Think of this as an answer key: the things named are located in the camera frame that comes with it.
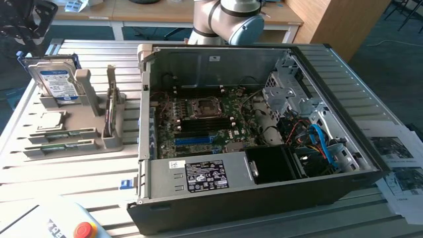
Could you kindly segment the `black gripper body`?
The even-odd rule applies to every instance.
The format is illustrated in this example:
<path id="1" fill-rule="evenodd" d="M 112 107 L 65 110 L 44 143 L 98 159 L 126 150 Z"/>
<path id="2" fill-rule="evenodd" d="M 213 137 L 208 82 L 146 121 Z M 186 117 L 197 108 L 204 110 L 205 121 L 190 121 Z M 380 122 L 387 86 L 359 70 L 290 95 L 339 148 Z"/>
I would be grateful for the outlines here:
<path id="1" fill-rule="evenodd" d="M 57 10 L 58 6 L 48 0 L 2 0 L 0 35 L 38 51 Z"/>

